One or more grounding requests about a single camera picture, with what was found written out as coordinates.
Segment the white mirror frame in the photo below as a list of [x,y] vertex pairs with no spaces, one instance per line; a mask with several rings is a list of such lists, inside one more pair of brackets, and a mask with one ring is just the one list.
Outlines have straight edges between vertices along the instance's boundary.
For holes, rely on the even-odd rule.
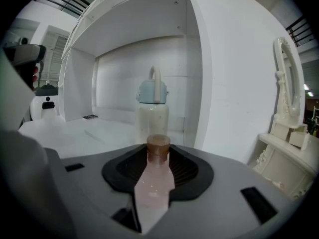
[[[278,65],[277,76],[279,78],[279,98],[277,103],[276,122],[297,128],[303,122],[305,106],[304,75],[300,58],[295,46],[290,47],[284,37],[277,38],[274,43],[275,55]],[[294,96],[291,100],[290,88],[283,57],[286,53],[292,67],[292,78],[294,81]]]

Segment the bottle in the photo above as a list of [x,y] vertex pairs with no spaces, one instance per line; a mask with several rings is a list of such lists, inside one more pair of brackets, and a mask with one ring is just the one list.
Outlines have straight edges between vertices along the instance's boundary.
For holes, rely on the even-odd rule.
[[142,82],[137,95],[139,104],[135,112],[136,144],[146,143],[147,137],[152,134],[167,135],[167,94],[166,85],[160,80],[160,70],[151,67],[149,79]]
[[142,233],[147,233],[168,210],[169,192],[175,188],[169,168],[170,138],[150,135],[147,138],[147,165],[134,193]]

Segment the pink bottle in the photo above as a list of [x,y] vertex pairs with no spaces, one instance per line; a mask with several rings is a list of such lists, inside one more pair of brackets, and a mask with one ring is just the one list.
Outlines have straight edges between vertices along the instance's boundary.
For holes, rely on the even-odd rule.
[[168,210],[170,190],[175,188],[169,164],[170,138],[161,134],[147,138],[147,166],[137,182],[135,202],[142,233],[147,233]]

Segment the white tabletop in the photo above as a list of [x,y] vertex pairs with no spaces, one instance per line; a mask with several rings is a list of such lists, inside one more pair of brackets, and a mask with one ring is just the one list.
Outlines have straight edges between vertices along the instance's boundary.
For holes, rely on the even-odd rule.
[[[19,132],[37,140],[43,147],[54,149],[60,158],[102,153],[135,144],[132,124],[104,119],[63,118],[37,119],[26,122]],[[169,132],[172,144],[183,144],[182,132]]]
[[318,173],[319,166],[319,139],[310,135],[310,142],[304,151],[291,145],[290,143],[275,137],[272,134],[260,134],[259,139],[266,144],[273,146],[275,149],[289,156],[291,159],[300,164],[304,169],[312,174]]

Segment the brown bottle cap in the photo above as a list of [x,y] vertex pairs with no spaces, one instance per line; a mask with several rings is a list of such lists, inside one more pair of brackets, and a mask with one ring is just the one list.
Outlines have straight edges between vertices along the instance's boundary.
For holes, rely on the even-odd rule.
[[154,156],[160,156],[163,161],[166,161],[169,153],[170,138],[163,134],[152,134],[147,138],[146,146],[150,162]]

